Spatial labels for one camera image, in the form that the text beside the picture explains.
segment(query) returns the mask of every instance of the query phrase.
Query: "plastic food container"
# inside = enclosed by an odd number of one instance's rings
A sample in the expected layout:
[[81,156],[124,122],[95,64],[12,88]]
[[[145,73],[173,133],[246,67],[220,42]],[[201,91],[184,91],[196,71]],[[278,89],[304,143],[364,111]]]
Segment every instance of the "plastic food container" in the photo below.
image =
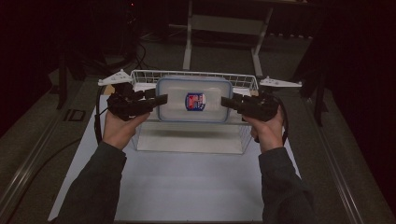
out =
[[233,85],[223,77],[166,76],[158,80],[156,94],[168,94],[168,103],[157,106],[161,121],[221,123],[229,116],[221,96],[232,98]]

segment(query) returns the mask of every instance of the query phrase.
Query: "person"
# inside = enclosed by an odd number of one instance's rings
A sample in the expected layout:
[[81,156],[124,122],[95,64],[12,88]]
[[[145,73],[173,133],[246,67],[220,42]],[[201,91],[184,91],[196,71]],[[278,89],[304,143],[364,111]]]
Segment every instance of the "person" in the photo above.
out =
[[[149,114],[123,121],[107,111],[103,141],[67,192],[57,224],[113,223],[120,197],[120,180],[126,162],[122,150],[135,135],[136,127]],[[260,139],[264,223],[316,223],[313,197],[309,188],[295,174],[282,142],[280,108],[267,121],[245,117],[251,135]]]

